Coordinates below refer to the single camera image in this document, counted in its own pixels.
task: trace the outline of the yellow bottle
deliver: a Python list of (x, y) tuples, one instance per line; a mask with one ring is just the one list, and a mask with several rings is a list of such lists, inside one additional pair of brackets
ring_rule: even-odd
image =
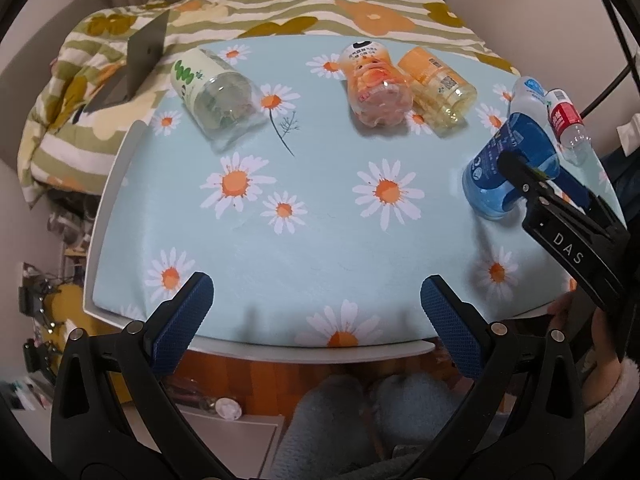
[(463, 122), (478, 98), (478, 91), (471, 83), (419, 46), (404, 54), (398, 67), (408, 76), (414, 101), (425, 112), (425, 121), (436, 131)]

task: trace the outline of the barcode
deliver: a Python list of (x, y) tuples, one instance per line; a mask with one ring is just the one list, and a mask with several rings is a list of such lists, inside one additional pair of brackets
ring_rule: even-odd
[(444, 86), (444, 88), (446, 88), (447, 90), (451, 90), (455, 85), (457, 85), (458, 83), (456, 83), (451, 76), (446, 76), (445, 78), (442, 79), (442, 81), (440, 82), (440, 84), (442, 86)]

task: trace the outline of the blue bottle label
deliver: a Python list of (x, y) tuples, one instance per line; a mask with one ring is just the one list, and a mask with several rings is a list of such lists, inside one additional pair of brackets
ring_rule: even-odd
[(539, 82), (537, 82), (533, 78), (529, 78), (524, 82), (525, 86), (531, 88), (536, 94), (540, 95), (540, 97), (545, 96), (545, 89), (542, 88)]
[(498, 172), (498, 156), (504, 151), (521, 152), (537, 168), (555, 149), (540, 125), (521, 113), (513, 113), (468, 166), (471, 179), (481, 189), (500, 187), (505, 178)]

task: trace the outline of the light blue tablecloth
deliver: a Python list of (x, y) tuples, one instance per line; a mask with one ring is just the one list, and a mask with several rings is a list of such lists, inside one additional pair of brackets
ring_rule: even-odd
[[(199, 335), (347, 346), (433, 336), (419, 302), (430, 274), (487, 320), (567, 290), (564, 270), (521, 229), (524, 208), (490, 222), (462, 193), (462, 169), (505, 119), (515, 76), (437, 52), (478, 89), (468, 125), (440, 138), (410, 115), (400, 127), (370, 130), (354, 122), (341, 74), (332, 72), (355, 40), (209, 46), (239, 53), (232, 60), (261, 88), (273, 121), (216, 153), (180, 98), (163, 99), (111, 214), (97, 306), (146, 318), (201, 270), (215, 299)], [(393, 60), (412, 48), (383, 43)], [(594, 155), (581, 170), (568, 167), (619, 211)]]

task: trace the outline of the striped blanket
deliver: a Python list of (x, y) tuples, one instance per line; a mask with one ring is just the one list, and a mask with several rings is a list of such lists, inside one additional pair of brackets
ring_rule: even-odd
[[(126, 63), (128, 38), (170, 9), (162, 61), (126, 104), (84, 113), (98, 89)], [(149, 121), (169, 90), (181, 52), (217, 40), (283, 34), (335, 34), (409, 41), (515, 72), (442, 0), (150, 0), (82, 20), (52, 64), (31, 109), (18, 152), (18, 177), (33, 205), (47, 187), (101, 194), (116, 152), (135, 120)], [(222, 53), (231, 63), (239, 50)]]

